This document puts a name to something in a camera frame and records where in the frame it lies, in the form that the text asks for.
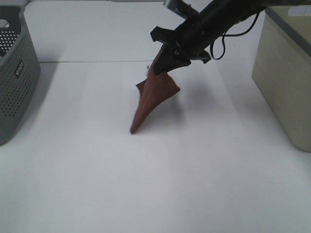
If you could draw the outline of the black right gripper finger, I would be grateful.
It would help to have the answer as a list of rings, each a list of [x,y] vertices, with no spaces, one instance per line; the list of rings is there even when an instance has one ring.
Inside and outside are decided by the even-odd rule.
[[[162,49],[169,49],[170,48],[170,43],[169,41],[165,41],[165,40],[160,40],[160,42],[162,43]]]
[[[175,55],[170,47],[162,46],[153,61],[153,72],[154,74],[167,73],[190,64],[190,59],[182,55]]]

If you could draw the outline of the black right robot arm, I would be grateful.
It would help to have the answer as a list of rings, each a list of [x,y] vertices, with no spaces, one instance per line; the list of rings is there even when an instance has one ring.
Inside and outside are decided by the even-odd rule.
[[[181,16],[184,22],[174,30],[155,27],[153,41],[163,43],[153,69],[155,74],[186,67],[192,60],[207,63],[213,58],[205,48],[235,24],[268,7],[309,5],[309,0],[213,0],[201,12],[182,0],[165,0],[163,5]]]

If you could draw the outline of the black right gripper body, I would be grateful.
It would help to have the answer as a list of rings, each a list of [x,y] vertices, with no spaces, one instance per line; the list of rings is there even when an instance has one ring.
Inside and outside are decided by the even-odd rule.
[[[195,15],[186,19],[174,30],[156,26],[151,32],[153,41],[169,41],[175,55],[182,55],[192,60],[200,60],[204,64],[215,57],[213,46],[215,40],[225,36],[231,28],[231,17],[227,14]]]

